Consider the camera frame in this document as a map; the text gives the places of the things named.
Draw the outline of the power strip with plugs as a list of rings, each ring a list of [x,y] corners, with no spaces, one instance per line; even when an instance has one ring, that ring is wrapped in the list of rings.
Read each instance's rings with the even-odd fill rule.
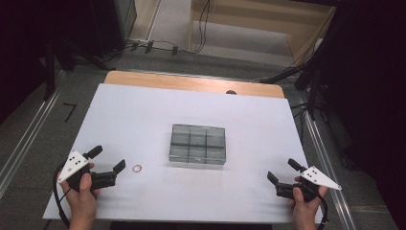
[[[145,40],[133,40],[128,41],[124,48],[129,52],[134,52],[140,48],[144,48],[144,53],[149,54],[153,50],[159,51],[166,51],[170,52],[173,56],[176,56],[179,52],[179,48],[177,46],[173,46],[171,49],[168,48],[159,48],[154,45],[153,41],[145,41]]]

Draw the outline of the wooden table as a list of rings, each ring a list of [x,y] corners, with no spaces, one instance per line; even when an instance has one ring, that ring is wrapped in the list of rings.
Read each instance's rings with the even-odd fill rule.
[[[190,76],[166,75],[110,71],[104,80],[107,84],[143,86],[199,92],[230,93],[237,95],[257,96],[284,99],[282,88],[275,84],[261,84],[234,80],[217,80]]]

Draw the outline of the wooden shelf cabinet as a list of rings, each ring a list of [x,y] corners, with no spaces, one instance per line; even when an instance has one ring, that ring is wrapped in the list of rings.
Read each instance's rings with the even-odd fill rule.
[[[192,48],[193,24],[210,1],[210,23],[287,35],[294,63],[303,64],[314,52],[337,8],[327,0],[191,0],[188,49]]]

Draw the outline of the white board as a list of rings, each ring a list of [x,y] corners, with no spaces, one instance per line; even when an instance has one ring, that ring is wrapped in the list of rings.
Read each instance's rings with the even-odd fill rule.
[[[175,124],[223,127],[226,163],[170,162]],[[108,220],[288,223],[267,173],[291,183],[288,159],[306,162],[287,100],[225,93],[102,84],[73,148],[98,145],[96,171],[126,163],[97,199],[98,219]]]

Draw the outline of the person's left hand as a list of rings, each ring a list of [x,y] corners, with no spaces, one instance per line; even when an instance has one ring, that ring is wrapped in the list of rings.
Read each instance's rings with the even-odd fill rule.
[[[91,190],[92,178],[86,172],[82,175],[79,183],[79,192],[69,192],[69,184],[66,181],[60,183],[62,191],[66,194],[67,201],[71,210],[71,222],[92,222],[94,223],[97,215],[96,197],[99,190]]]

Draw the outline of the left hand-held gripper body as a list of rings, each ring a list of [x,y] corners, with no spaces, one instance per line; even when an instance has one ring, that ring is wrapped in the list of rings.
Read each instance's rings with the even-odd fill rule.
[[[82,175],[89,173],[92,178],[91,190],[98,190],[116,185],[117,175],[112,172],[91,172],[89,159],[83,157],[83,153],[74,150],[69,153],[68,159],[63,165],[62,171],[57,178],[57,182],[66,181],[69,187],[79,191],[79,183]]]

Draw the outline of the black curtain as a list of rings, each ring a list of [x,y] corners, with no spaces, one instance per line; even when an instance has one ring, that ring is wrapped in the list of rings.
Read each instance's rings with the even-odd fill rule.
[[[308,1],[336,8],[312,68],[350,136],[344,154],[406,230],[406,0]]]
[[[50,77],[41,63],[56,56],[71,70],[68,23],[86,0],[0,0],[0,125]]]

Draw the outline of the metal floor rail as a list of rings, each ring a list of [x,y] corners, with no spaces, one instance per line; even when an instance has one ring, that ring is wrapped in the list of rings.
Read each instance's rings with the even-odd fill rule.
[[[306,114],[305,123],[323,172],[335,182],[339,183],[339,179],[332,167],[325,141],[323,140],[320,129],[317,125],[317,121],[312,120],[310,115]],[[331,190],[330,195],[334,203],[334,210],[337,212],[338,219],[340,219],[343,230],[357,230],[343,190]]]
[[[66,71],[59,71],[56,76],[56,89],[48,100],[44,100],[46,86],[40,85],[5,123],[0,125],[0,199],[10,186],[70,76]]]

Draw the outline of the clear plastic compartment box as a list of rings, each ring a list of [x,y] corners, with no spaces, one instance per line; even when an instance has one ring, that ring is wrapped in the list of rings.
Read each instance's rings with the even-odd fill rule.
[[[172,126],[169,161],[224,165],[226,163],[225,129],[216,126]]]

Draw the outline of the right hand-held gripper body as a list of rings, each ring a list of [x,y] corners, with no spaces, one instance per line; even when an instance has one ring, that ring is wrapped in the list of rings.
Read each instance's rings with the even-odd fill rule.
[[[304,201],[309,202],[318,196],[320,186],[338,191],[342,190],[340,185],[314,166],[309,169],[306,169],[305,167],[296,167],[295,170],[300,172],[300,181],[298,183],[281,183],[278,178],[275,178],[277,196],[293,199],[293,189],[298,187],[301,189]]]

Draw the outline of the person's right hand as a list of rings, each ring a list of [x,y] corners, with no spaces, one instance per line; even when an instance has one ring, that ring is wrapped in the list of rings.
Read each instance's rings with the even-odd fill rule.
[[[292,208],[292,223],[315,223],[315,215],[321,204],[321,199],[315,198],[310,202],[305,202],[303,193],[298,187],[293,188],[293,196],[293,199],[288,200],[288,205]]]

